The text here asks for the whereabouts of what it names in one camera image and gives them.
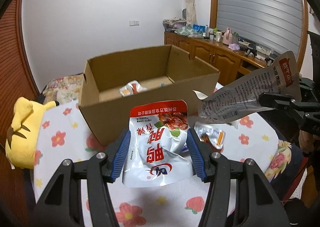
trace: yellow plush toy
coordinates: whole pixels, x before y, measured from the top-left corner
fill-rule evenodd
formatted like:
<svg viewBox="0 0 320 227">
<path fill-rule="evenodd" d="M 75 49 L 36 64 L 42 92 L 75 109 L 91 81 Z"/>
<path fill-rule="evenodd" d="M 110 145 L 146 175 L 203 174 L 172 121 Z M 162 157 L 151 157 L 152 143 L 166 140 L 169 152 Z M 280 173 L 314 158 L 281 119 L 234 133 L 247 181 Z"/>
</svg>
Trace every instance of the yellow plush toy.
<svg viewBox="0 0 320 227">
<path fill-rule="evenodd" d="M 45 105 L 23 97 L 16 101 L 5 143 L 6 155 L 14 166 L 33 169 L 42 117 L 46 110 L 55 106 L 55 101 Z"/>
</svg>

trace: snack package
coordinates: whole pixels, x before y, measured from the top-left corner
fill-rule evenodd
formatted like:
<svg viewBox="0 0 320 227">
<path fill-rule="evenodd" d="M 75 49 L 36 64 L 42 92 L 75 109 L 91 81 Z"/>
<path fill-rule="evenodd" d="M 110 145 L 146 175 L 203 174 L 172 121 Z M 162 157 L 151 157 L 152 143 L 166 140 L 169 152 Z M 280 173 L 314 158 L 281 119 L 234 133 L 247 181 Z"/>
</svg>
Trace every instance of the snack package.
<svg viewBox="0 0 320 227">
<path fill-rule="evenodd" d="M 196 122 L 194 129 L 201 141 L 211 143 L 216 149 L 222 149 L 226 133 L 217 125 Z"/>
<path fill-rule="evenodd" d="M 199 91 L 194 92 L 200 99 L 199 117 L 215 124 L 228 123 L 255 112 L 272 110 L 258 103 L 263 92 L 290 95 L 301 101 L 298 67 L 291 51 L 277 57 L 271 66 L 250 72 L 209 97 Z"/>
<path fill-rule="evenodd" d="M 183 100 L 134 107 L 129 129 L 122 178 L 126 187 L 163 186 L 193 176 L 192 163 L 179 155 L 188 130 Z"/>
<path fill-rule="evenodd" d="M 137 94 L 138 92 L 147 91 L 148 89 L 142 87 L 136 80 L 130 81 L 128 84 L 120 88 L 120 93 L 122 96 L 129 96 Z"/>
</svg>

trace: open cardboard box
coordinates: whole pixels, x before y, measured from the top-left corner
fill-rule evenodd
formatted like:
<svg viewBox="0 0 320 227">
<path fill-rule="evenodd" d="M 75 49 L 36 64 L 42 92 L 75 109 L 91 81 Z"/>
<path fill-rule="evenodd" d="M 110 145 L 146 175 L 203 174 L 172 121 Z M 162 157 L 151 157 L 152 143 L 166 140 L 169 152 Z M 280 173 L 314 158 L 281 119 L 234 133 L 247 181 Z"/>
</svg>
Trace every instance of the open cardboard box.
<svg viewBox="0 0 320 227">
<path fill-rule="evenodd" d="M 87 61 L 79 98 L 80 111 L 102 145 L 115 141 L 129 128 L 133 107 L 165 100 L 184 100 L 197 114 L 193 90 L 213 93 L 220 72 L 173 45 L 101 55 Z M 148 91 L 123 97 L 119 89 L 137 80 Z"/>
</svg>

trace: snack wrapper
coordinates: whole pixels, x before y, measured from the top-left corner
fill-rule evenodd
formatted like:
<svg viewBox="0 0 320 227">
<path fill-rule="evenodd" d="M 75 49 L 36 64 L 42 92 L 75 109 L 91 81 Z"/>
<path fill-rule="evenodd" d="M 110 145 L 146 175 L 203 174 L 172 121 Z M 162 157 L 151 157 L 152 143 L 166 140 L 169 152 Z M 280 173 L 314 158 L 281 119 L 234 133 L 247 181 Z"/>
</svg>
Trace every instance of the snack wrapper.
<svg viewBox="0 0 320 227">
<path fill-rule="evenodd" d="M 219 129 L 219 126 L 196 122 L 194 129 L 201 141 L 210 142 L 218 150 L 222 149 L 226 133 Z"/>
<path fill-rule="evenodd" d="M 122 178 L 126 187 L 163 186 L 194 175 L 192 163 L 179 155 L 188 130 L 183 100 L 134 107 L 129 129 L 131 139 Z"/>
<path fill-rule="evenodd" d="M 271 66 L 250 72 L 209 97 L 194 91 L 200 99 L 198 114 L 207 121 L 221 124 L 255 112 L 272 110 L 259 104 L 258 99 L 263 92 L 290 95 L 301 101 L 299 80 L 294 53 L 287 51 Z"/>
<path fill-rule="evenodd" d="M 120 88 L 120 93 L 122 96 L 130 96 L 133 94 L 137 94 L 139 92 L 147 91 L 148 89 L 145 87 L 142 87 L 139 82 L 136 80 L 130 81 L 125 86 Z"/>
</svg>

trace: window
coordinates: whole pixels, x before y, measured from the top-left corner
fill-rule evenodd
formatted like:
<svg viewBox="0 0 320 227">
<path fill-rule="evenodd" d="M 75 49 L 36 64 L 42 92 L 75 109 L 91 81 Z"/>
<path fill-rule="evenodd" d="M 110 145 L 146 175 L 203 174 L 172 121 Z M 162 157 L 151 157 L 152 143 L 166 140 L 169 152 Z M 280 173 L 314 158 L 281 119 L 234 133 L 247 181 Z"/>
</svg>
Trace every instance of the window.
<svg viewBox="0 0 320 227">
<path fill-rule="evenodd" d="M 302 26 L 301 0 L 218 0 L 217 28 L 297 57 Z"/>
</svg>

